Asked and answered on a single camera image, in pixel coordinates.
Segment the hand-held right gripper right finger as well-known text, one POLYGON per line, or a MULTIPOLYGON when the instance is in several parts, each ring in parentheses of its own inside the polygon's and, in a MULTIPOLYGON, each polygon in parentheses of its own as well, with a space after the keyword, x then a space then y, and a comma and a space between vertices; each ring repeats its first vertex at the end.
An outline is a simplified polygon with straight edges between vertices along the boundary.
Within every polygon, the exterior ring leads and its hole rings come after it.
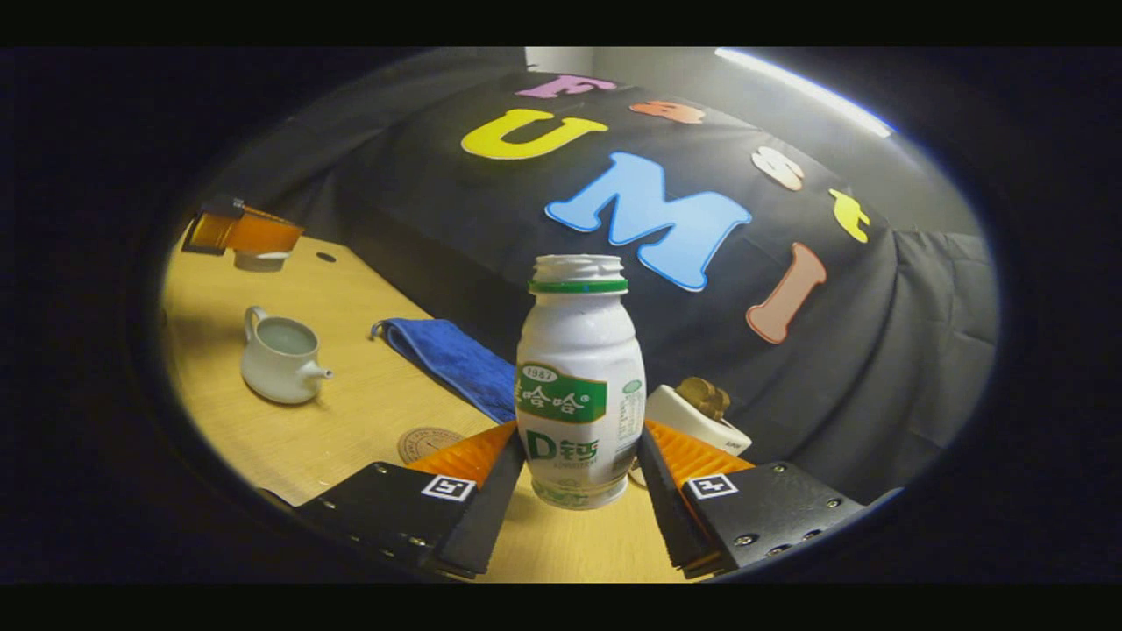
POLYGON ((645 421, 637 458, 686 578, 766 566, 870 511, 795 464, 751 464, 656 421, 645 421))

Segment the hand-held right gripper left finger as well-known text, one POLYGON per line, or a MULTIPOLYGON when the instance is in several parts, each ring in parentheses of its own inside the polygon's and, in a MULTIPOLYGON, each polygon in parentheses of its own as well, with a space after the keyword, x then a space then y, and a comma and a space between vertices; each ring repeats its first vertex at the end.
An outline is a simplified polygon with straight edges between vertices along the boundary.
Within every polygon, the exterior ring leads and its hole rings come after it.
POLYGON ((390 563, 473 579, 488 570, 522 463, 509 422, 412 464, 373 461, 294 513, 390 563))

